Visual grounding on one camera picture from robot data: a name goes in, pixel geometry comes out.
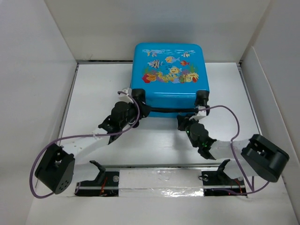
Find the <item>blue hard-shell suitcase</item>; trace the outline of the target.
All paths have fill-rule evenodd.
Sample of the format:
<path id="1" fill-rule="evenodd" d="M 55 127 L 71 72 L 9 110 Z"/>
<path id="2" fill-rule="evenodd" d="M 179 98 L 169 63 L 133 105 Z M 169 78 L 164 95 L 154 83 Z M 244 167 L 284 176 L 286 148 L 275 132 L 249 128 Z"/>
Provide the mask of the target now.
<path id="1" fill-rule="evenodd" d="M 130 87 L 143 89 L 146 105 L 153 108 L 207 107 L 210 88 L 202 48 L 185 43 L 138 44 Z"/>

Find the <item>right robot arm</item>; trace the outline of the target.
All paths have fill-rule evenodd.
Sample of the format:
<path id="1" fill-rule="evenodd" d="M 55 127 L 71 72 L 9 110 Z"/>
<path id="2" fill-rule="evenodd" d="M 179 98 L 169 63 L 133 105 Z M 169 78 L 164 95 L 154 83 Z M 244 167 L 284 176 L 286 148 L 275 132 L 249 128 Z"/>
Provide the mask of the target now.
<path id="1" fill-rule="evenodd" d="M 259 134 L 241 141 L 221 141 L 209 137 L 208 130 L 191 114 L 178 115 L 178 130 L 184 131 L 192 146 L 208 160 L 223 160 L 217 180 L 228 184 L 235 178 L 260 177 L 275 183 L 281 176 L 289 155 Z"/>

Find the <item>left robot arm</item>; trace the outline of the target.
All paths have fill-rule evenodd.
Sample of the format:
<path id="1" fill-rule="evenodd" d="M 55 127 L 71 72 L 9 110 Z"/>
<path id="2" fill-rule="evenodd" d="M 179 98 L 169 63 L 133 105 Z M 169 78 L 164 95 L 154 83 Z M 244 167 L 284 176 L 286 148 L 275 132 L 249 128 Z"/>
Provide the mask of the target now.
<path id="1" fill-rule="evenodd" d="M 152 108 L 138 99 L 117 102 L 111 114 L 91 133 L 54 140 L 36 157 L 30 171 L 30 190 L 39 199 L 33 187 L 37 178 L 51 191 L 61 194 L 72 183 L 91 182 L 99 186 L 104 182 L 105 168 L 92 160 L 88 164 L 78 162 L 88 154 L 116 141 L 123 133 L 135 128 L 139 121 L 148 117 Z"/>

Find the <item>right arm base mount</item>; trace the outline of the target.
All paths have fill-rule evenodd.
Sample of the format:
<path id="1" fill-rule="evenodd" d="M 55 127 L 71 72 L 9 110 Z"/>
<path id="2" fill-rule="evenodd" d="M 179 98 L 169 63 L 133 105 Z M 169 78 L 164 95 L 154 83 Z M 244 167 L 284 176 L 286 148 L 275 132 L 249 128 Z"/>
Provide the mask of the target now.
<path id="1" fill-rule="evenodd" d="M 215 171 L 202 171 L 198 179 L 203 183 L 204 196 L 246 195 L 244 180 L 231 179 L 225 173 L 225 166 L 230 160 L 223 161 Z"/>

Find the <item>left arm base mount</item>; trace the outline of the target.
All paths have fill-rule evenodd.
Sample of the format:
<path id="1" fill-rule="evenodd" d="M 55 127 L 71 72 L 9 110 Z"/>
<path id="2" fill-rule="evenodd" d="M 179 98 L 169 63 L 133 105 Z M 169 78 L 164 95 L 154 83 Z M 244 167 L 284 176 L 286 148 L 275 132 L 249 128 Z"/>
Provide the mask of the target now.
<path id="1" fill-rule="evenodd" d="M 77 183 L 75 196 L 78 197 L 117 197 L 119 196 L 119 171 L 107 171 L 101 164 L 91 160 L 98 169 L 94 180 L 84 180 Z"/>

